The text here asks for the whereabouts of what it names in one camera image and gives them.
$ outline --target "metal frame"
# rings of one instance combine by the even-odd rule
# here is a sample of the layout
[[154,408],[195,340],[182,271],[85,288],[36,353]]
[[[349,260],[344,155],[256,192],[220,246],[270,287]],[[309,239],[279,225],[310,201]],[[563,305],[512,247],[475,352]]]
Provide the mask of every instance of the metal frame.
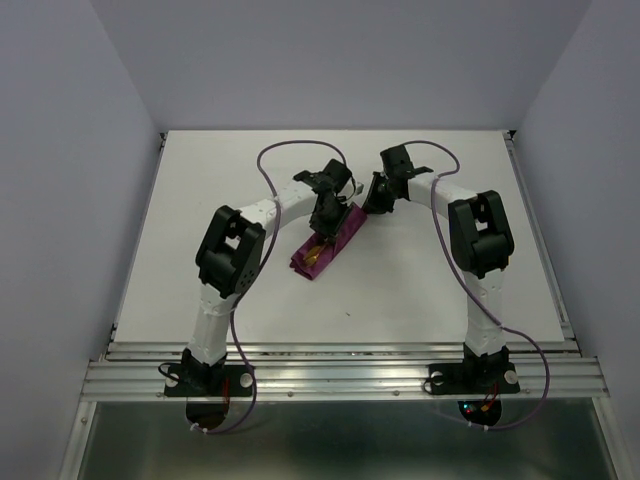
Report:
[[[565,338],[564,342],[541,345],[551,366],[549,397],[592,398],[615,474],[621,480],[633,479],[631,462],[600,365],[597,359],[582,357],[521,175],[513,141],[506,132],[504,140]],[[97,402],[184,402],[184,399],[164,397],[164,379],[156,370],[159,362],[179,360],[183,348],[183,344],[177,343],[112,342],[103,358],[89,365],[61,479],[77,478],[80,473]],[[544,385],[544,370],[538,354],[527,343],[511,343],[509,349],[522,387],[520,394],[509,398],[538,398]],[[243,350],[257,367],[258,401],[262,402],[461,399],[458,396],[433,397],[422,389],[428,375],[426,365],[460,359],[460,344],[246,344]],[[229,345],[228,351],[230,363],[241,361],[233,345]]]
[[60,480],[69,480],[78,478],[80,468],[82,467],[82,458],[87,448],[89,434],[91,433],[91,425],[96,413],[95,402],[80,402],[76,418],[73,421],[71,436],[67,449],[64,452],[62,468],[60,469]]

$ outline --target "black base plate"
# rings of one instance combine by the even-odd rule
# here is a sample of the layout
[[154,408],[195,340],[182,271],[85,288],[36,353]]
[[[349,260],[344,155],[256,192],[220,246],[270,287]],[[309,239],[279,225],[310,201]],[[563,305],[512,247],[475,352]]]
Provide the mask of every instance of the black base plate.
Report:
[[[427,368],[429,371],[429,379],[425,382],[424,389],[431,395],[484,395],[487,393],[487,389],[491,387],[491,385],[471,385],[469,382],[465,382],[462,363],[434,363],[427,365]],[[515,372],[515,365],[508,363],[505,371],[508,370]],[[434,372],[440,372],[442,374],[442,377],[440,377],[442,383],[438,382],[439,385],[431,381]],[[497,380],[501,395],[520,392],[519,383],[507,383],[503,375],[500,375]]]
[[[168,373],[177,375],[178,378],[184,378],[180,364],[170,365],[167,369]],[[225,365],[222,370],[222,378],[211,385],[210,388],[198,388],[186,382],[180,382],[175,387],[169,387],[165,384],[165,397],[222,397],[222,387],[225,378],[229,379],[229,396],[230,397],[250,397],[253,394],[253,387],[247,388],[240,385],[240,377],[245,373],[249,373],[245,365]]]

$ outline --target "screw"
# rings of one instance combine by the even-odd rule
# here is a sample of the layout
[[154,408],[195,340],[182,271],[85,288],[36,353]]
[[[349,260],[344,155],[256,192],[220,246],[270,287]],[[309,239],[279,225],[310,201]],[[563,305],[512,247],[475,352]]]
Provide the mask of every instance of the screw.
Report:
[[251,385],[253,385],[253,378],[251,378],[251,375],[248,373],[243,373],[240,376],[240,386],[242,386],[242,388],[249,388]]
[[518,374],[513,370],[507,370],[504,372],[504,379],[509,385],[515,385],[518,383]]

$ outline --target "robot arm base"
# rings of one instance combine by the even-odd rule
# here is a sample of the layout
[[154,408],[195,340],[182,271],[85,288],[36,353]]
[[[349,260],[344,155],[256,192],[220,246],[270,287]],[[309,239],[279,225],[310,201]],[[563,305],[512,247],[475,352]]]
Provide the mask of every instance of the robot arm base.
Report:
[[477,356],[464,345],[462,363],[434,363],[427,366],[424,389],[431,395],[484,395],[494,385],[500,394],[520,392],[516,367],[505,346],[491,355]]

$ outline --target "purple object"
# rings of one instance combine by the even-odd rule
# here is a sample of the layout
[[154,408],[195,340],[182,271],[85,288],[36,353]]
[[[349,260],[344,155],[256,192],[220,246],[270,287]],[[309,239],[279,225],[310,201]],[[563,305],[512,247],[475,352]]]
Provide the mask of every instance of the purple object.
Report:
[[309,250],[323,243],[322,236],[314,233],[311,235],[309,240],[304,242],[296,253],[293,254],[291,257],[291,264],[289,266],[303,277],[309,280],[314,280],[325,268],[327,268],[347,243],[349,243],[366,219],[367,214],[364,213],[358,205],[354,204],[349,217],[345,220],[342,228],[340,229],[336,243],[334,245],[327,245],[318,256],[316,263],[308,267],[304,262],[304,256],[309,253]]

